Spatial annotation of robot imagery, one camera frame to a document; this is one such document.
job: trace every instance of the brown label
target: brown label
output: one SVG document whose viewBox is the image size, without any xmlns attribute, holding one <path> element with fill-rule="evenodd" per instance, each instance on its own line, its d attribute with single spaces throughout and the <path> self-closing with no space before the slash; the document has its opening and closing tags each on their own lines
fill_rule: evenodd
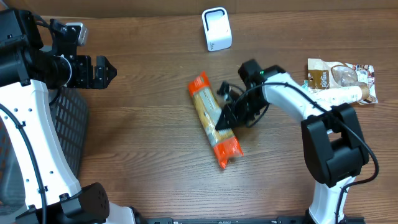
<svg viewBox="0 0 398 224">
<path fill-rule="evenodd" d="M 328 70 L 309 70 L 308 71 L 308 87 L 314 90 L 326 90 L 329 86 Z"/>
</svg>

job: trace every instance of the snack bag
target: snack bag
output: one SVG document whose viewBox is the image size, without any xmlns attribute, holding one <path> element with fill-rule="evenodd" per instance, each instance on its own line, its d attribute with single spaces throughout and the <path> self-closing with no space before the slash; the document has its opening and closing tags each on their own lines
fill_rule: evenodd
<svg viewBox="0 0 398 224">
<path fill-rule="evenodd" d="M 350 88 L 350 86 L 359 86 L 360 88 Z M 337 88 L 338 91 L 319 93 Z M 321 59 L 309 58 L 308 91 L 317 93 L 316 95 L 329 95 L 328 99 L 332 100 L 348 97 L 358 101 L 359 104 L 377 103 L 372 65 L 324 62 Z"/>
<path fill-rule="evenodd" d="M 218 163 L 225 169 L 230 157 L 243 156 L 243 152 L 231 129 L 220 131 L 215 129 L 221 115 L 221 108 L 211 93 L 206 73 L 202 72 L 200 76 L 189 83 L 188 90 Z"/>
</svg>

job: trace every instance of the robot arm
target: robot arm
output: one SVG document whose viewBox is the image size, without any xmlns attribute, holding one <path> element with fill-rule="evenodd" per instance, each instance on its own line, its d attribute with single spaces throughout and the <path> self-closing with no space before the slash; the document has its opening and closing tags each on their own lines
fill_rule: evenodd
<svg viewBox="0 0 398 224">
<path fill-rule="evenodd" d="M 216 129 L 234 128 L 245 123 L 247 126 L 254 115 L 269 104 L 285 111 L 301 124 L 305 163 L 316 180 L 308 219 L 314 223 L 335 223 L 341 188 L 354 181 L 362 166 L 368 163 L 369 155 L 357 139 L 351 138 L 328 114 L 314 107 L 314 102 L 363 139 L 354 109 L 347 104 L 331 107 L 325 101 L 315 101 L 276 65 L 262 70 L 255 60 L 250 60 L 242 64 L 238 73 L 248 91 L 239 96 L 227 83 L 222 84 L 218 94 L 223 95 L 228 104 L 223 108 Z M 328 133 L 331 132 L 341 132 L 341 138 L 330 142 Z M 341 201 L 339 222 L 344 219 L 345 199 L 346 194 Z"/>
<path fill-rule="evenodd" d="M 104 56 L 97 57 L 94 68 L 89 56 L 76 54 L 88 33 L 82 23 L 52 19 L 41 24 L 54 41 L 51 51 L 43 51 L 39 21 L 45 22 L 29 11 L 0 12 L 0 117 L 21 168 L 28 209 L 16 223 L 46 218 L 48 223 L 134 224 L 137 214 L 109 202 L 101 184 L 80 186 L 65 160 L 49 108 L 48 88 L 103 89 L 117 71 Z"/>
</svg>

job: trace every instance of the white device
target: white device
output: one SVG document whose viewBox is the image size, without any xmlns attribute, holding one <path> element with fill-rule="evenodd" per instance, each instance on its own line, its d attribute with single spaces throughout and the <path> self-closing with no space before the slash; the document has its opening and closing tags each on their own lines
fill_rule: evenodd
<svg viewBox="0 0 398 224">
<path fill-rule="evenodd" d="M 210 52 L 227 49 L 232 45 L 228 13 L 223 7 L 205 10 L 201 19 L 205 30 L 207 49 Z"/>
</svg>

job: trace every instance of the wooden table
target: wooden table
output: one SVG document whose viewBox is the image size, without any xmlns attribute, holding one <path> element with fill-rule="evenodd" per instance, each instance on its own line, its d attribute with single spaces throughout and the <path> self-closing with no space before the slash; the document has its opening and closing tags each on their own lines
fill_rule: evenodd
<svg viewBox="0 0 398 224">
<path fill-rule="evenodd" d="M 89 19 L 80 54 L 118 69 L 107 90 L 81 91 L 90 106 L 82 186 L 101 182 L 111 201 L 146 217 L 265 218 L 303 215 L 314 179 L 300 126 L 271 106 L 252 129 L 234 130 L 244 157 L 221 170 L 187 84 L 205 70 L 217 89 L 243 85 L 237 70 L 255 58 L 302 83 L 308 58 L 374 65 L 376 105 L 355 105 L 381 166 L 350 190 L 345 212 L 368 223 L 398 222 L 398 9 L 230 15 L 233 45 L 209 53 L 200 16 Z M 372 162 L 358 179 L 369 177 Z"/>
</svg>

